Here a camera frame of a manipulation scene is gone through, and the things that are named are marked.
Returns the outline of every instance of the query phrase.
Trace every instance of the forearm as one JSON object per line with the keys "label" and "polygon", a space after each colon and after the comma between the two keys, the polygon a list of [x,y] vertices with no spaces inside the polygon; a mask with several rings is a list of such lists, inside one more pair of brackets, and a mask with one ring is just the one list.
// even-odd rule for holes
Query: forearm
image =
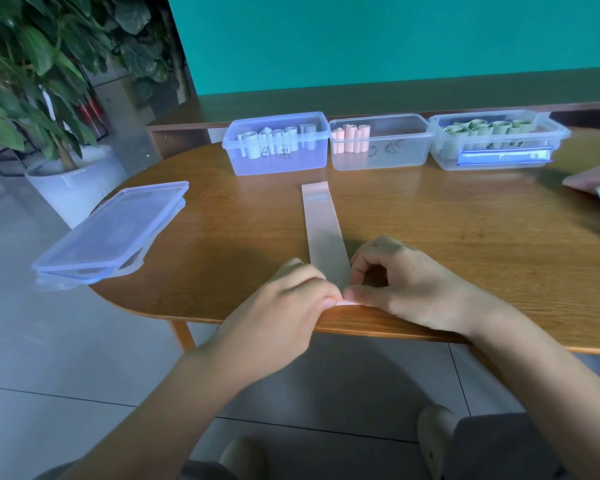
{"label": "forearm", "polygon": [[216,414],[240,387],[208,350],[187,353],[128,418],[63,480],[174,479]]}
{"label": "forearm", "polygon": [[600,378],[517,310],[505,306],[471,337],[579,478],[600,478]]}

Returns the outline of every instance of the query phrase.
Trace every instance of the clear plastic container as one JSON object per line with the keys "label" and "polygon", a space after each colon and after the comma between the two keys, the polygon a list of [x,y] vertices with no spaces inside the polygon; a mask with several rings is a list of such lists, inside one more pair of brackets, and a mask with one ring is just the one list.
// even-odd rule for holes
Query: clear plastic container
{"label": "clear plastic container", "polygon": [[120,190],[31,266],[83,284],[129,274],[157,233],[183,208],[188,182]]}
{"label": "clear plastic container", "polygon": [[[492,170],[540,167],[551,161],[571,131],[549,118],[549,112],[528,109],[442,114],[429,119],[434,139],[431,154],[444,170]],[[517,134],[469,136],[449,134],[445,128],[471,120],[524,121],[526,131]]]}
{"label": "clear plastic container", "polygon": [[[271,133],[261,134],[266,128]],[[327,166],[328,138],[323,113],[300,112],[236,120],[227,129],[222,147],[236,175],[263,175]]]}
{"label": "clear plastic container", "polygon": [[344,125],[369,125],[369,138],[331,140],[331,163],[336,170],[362,170],[422,165],[433,133],[419,114],[388,114],[329,122],[330,131]]}

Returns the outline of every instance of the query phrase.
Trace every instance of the white flower pot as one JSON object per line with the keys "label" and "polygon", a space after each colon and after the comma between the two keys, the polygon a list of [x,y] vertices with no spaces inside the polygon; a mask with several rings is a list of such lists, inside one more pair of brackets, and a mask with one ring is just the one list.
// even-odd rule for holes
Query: white flower pot
{"label": "white flower pot", "polygon": [[118,156],[108,145],[85,146],[82,159],[75,154],[72,156],[77,170],[65,172],[60,160],[44,160],[29,167],[25,173],[28,181],[71,229],[127,179]]}

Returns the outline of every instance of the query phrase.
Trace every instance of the plastic lid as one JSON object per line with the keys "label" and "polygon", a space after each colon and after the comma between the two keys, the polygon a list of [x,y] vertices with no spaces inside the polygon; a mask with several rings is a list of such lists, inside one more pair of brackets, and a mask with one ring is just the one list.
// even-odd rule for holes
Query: plastic lid
{"label": "plastic lid", "polygon": [[173,182],[120,190],[31,267],[45,273],[122,266],[188,189],[188,182]]}

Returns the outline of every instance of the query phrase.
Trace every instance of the pink object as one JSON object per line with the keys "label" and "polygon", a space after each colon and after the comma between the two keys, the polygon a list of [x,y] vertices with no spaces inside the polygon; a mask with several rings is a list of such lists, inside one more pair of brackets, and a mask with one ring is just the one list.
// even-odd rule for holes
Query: pink object
{"label": "pink object", "polygon": [[562,184],[572,189],[597,195],[596,188],[600,186],[600,166],[567,177]]}
{"label": "pink object", "polygon": [[[342,291],[349,284],[351,265],[328,183],[303,185],[302,199],[311,264]],[[341,301],[338,305],[355,303]]]}
{"label": "pink object", "polygon": [[[367,139],[369,138],[369,135],[371,135],[371,126],[369,125],[360,125],[358,126],[358,129],[362,132],[362,139]],[[360,153],[364,153],[364,152],[368,152],[369,151],[369,142],[368,141],[361,141],[360,142]]]}
{"label": "pink object", "polygon": [[338,134],[336,130],[331,132],[331,156],[338,154],[338,144],[334,142],[334,140],[338,139]]}
{"label": "pink object", "polygon": [[[362,138],[362,131],[356,130],[356,140],[358,140],[360,138]],[[353,152],[360,153],[360,142],[359,141],[355,141],[353,143]]]}
{"label": "pink object", "polygon": [[[336,139],[344,139],[344,129],[336,128]],[[338,143],[338,153],[344,153],[344,143]]]}
{"label": "pink object", "polygon": [[[356,128],[355,125],[344,125],[344,139],[351,139],[356,137]],[[345,153],[353,153],[353,141],[351,143],[344,144]]]}

